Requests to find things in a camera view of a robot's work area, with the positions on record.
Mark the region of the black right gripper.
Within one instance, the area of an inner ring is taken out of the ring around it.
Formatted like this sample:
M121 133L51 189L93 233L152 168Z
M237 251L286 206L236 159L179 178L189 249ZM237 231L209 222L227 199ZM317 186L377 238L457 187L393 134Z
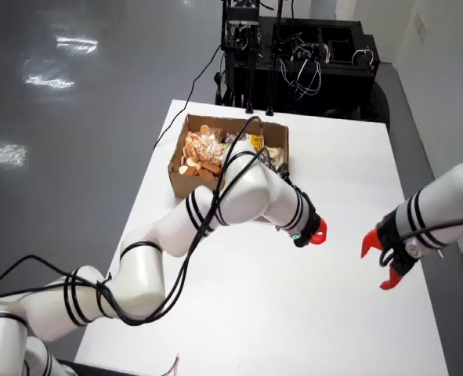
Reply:
M393 289L413 268L421 257L421 244L412 237L402 240L401 237L416 230L413 219L407 214L388 214L369 231L362 240L361 258L373 248L381 250L379 265L389 266L389 278L380 284L384 291Z

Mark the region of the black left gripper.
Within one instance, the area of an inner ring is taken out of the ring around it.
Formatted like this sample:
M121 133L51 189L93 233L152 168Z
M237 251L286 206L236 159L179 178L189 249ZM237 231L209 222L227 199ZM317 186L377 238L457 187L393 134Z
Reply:
M294 245L297 248L311 244L322 244L326 241L327 223L317 214L308 198L302 198L300 216L291 230Z

